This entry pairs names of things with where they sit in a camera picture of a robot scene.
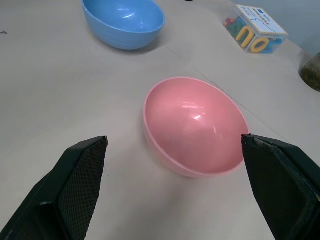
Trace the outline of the blue plastic bowl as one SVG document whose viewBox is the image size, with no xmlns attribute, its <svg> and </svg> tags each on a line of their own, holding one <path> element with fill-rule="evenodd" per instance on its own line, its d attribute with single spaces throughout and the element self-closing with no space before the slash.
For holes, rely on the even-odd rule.
<svg viewBox="0 0 320 240">
<path fill-rule="evenodd" d="M 81 0 L 87 24 L 103 43 L 120 50 L 150 45 L 166 17 L 154 0 Z"/>
</svg>

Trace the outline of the glass jar with green contents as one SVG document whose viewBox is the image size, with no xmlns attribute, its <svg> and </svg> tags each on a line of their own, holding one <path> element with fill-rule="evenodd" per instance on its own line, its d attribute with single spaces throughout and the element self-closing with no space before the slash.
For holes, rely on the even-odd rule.
<svg viewBox="0 0 320 240">
<path fill-rule="evenodd" d="M 300 67 L 299 75 L 310 88 L 320 93 L 320 52 Z"/>
</svg>

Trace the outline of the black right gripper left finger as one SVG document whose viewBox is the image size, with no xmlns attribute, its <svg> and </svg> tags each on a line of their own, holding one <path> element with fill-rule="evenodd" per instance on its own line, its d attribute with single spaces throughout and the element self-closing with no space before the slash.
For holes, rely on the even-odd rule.
<svg viewBox="0 0 320 240">
<path fill-rule="evenodd" d="M 100 195 L 108 138 L 65 150 L 0 232 L 0 240 L 85 240 Z"/>
</svg>

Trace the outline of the clear box of letter magnets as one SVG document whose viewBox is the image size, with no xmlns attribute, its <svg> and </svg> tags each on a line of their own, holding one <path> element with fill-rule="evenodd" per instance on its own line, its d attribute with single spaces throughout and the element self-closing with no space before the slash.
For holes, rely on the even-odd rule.
<svg viewBox="0 0 320 240">
<path fill-rule="evenodd" d="M 249 54 L 272 54 L 288 33 L 262 8 L 234 4 L 224 27 Z"/>
</svg>

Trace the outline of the pink plastic bowl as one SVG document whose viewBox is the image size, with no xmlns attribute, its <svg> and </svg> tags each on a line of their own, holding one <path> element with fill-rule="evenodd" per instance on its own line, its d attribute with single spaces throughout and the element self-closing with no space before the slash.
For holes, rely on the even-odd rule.
<svg viewBox="0 0 320 240">
<path fill-rule="evenodd" d="M 240 108 L 217 87 L 191 77 L 157 83 L 146 95 L 143 133 L 167 169 L 190 178 L 230 174 L 244 164 Z"/>
</svg>

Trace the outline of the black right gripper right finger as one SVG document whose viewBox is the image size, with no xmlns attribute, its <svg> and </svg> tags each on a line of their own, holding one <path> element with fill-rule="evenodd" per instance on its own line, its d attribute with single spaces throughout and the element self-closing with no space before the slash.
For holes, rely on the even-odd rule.
<svg viewBox="0 0 320 240">
<path fill-rule="evenodd" d="M 320 167 L 299 147 L 243 134 L 255 200 L 275 240 L 320 240 Z"/>
</svg>

